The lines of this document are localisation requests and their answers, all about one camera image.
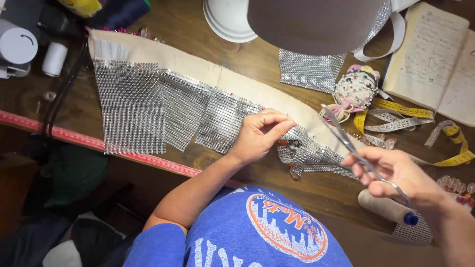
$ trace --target person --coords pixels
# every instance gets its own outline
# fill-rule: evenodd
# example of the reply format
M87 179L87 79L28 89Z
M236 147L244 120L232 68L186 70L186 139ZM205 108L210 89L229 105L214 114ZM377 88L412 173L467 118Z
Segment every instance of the person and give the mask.
M247 116L231 151L158 204L129 249L124 266L351 266L328 229L284 196L259 187L216 195L240 168L263 158L296 123L266 109ZM407 154L366 147L358 153L399 185L427 221L449 265L475 263L475 220ZM353 155L343 166L375 197L396 197Z

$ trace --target open notebook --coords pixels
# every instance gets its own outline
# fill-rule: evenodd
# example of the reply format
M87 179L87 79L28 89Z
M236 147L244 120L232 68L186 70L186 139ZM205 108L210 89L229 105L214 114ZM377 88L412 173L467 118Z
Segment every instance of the open notebook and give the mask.
M405 20L383 89L475 127L475 32L468 20L425 2L411 6Z

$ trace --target wooden table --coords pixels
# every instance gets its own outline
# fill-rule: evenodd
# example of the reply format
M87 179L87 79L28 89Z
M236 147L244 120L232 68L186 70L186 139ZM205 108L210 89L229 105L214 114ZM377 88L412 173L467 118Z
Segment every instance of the wooden table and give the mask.
M152 11L132 25L128 29L129 31L136 31L139 27L146 25L151 29L153 36L163 38L170 46L282 90L296 99L301 99L316 110L320 109L320 103L330 104L333 102L330 94L281 84L279 82L277 47L260 38L249 43L236 44L218 37L204 18L200 0L151 0L150 2ZM445 0L437 1L434 5L475 23L474 0L461 2ZM386 25L368 44L365 52L369 56L382 55L389 49L391 42L392 29L390 25ZM32 71L27 77L0 80L0 121L3 123L37 131L39 127L37 121L41 121L47 106L47 103L42 100L42 95L44 92L55 91L59 83L58 78L50 78L41 72L42 59L42 56L35 59ZM367 65L383 72L387 60L385 57L369 62ZM348 54L340 75L344 74L352 64L362 63L356 60L352 54ZM397 98L395 100L403 105L416 107L409 102ZM41 101L41 105L39 113L37 113L39 101ZM443 116L437 115L436 123L445 119ZM380 124L381 122L369 119L367 123ZM59 113L56 126L63 129L56 128L54 134L56 138L96 149L102 148L101 107L95 78L91 70L80 73L71 94ZM347 121L344 126L348 130L356 131L352 120ZM425 140L435 126L436 124L424 124L412 132L398 131L390 133L388 136L397 138L396 148L429 162L438 162L458 154L459 147L451 143L445 136L439 138L432 150L424 147ZM473 145L475 131L472 128L460 126L470 145ZM166 149L166 154L161 155L126 155L124 157L193 176L199 170L205 169L210 162L222 156L195 144L193 141L183 153L170 145L167 145ZM449 174L460 178L467 184L470 182L470 177L464 174L475 171L473 163L452 168L427 167L426 169L435 179ZM311 213L326 214L386 233L392 233L395 227L393 222L359 206L357 195L364 187L358 181L332 172L307 172L302 175L300 181L294 181L289 175L289 167L279 161L275 149L272 149L264 159L243 168L232 179L276 190L293 199Z

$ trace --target blue t-shirt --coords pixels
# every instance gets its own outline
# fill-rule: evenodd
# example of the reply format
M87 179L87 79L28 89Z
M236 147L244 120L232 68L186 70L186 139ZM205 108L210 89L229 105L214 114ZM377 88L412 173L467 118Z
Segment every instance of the blue t-shirt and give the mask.
M319 221L282 195L248 186L217 196L188 235L174 224L142 232L124 266L351 266Z

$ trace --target right hand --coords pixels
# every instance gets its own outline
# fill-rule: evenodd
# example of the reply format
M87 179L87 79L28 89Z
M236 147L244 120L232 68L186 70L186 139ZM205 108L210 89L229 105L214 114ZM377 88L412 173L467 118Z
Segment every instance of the right hand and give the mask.
M403 151L386 150L378 147L364 147L357 150L386 180L395 183L411 200L415 209L437 205L447 194L417 166ZM376 198L400 199L396 189L390 184L376 181L376 176L368 172L352 153L343 160L342 166L351 166L354 175L368 186L370 194Z

